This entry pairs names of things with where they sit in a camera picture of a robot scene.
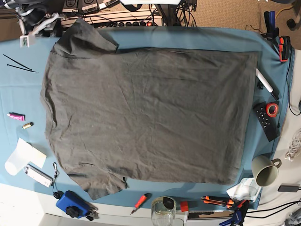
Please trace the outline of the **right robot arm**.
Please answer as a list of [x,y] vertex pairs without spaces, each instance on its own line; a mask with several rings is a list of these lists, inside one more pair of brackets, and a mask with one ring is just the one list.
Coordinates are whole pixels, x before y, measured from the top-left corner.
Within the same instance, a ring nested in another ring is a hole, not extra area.
[[0,13],[12,15],[18,19],[22,35],[20,47],[30,47],[37,36],[46,33],[58,33],[59,24],[66,16],[59,12],[49,11],[46,0],[2,0]]

